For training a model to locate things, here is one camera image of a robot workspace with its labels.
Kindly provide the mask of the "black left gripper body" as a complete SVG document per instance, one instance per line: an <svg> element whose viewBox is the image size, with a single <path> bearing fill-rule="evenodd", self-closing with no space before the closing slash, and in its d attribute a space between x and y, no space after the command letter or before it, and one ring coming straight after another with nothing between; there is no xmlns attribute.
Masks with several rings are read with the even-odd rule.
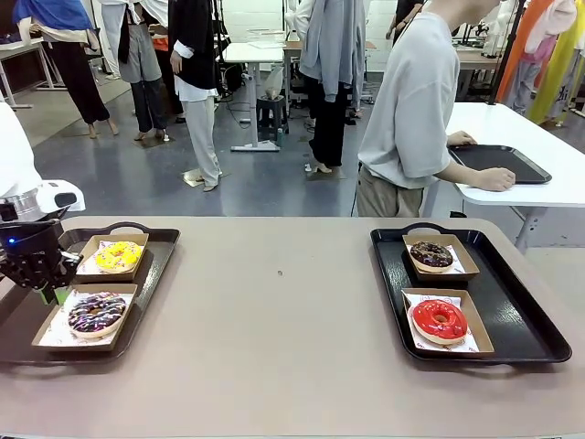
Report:
<svg viewBox="0 0 585 439"><path fill-rule="evenodd" d="M49 269L55 269L61 260L59 237L62 232L58 219L2 223L1 248L12 262L42 261Z"/></svg>

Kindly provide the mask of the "person's right hand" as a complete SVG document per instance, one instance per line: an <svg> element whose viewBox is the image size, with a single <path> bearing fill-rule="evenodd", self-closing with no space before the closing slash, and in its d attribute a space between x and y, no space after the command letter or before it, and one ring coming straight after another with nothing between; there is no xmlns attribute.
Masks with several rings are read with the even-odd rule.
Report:
<svg viewBox="0 0 585 439"><path fill-rule="evenodd" d="M503 192L515 183L516 174L506 168L494 167L478 172L477 186L482 190Z"/></svg>

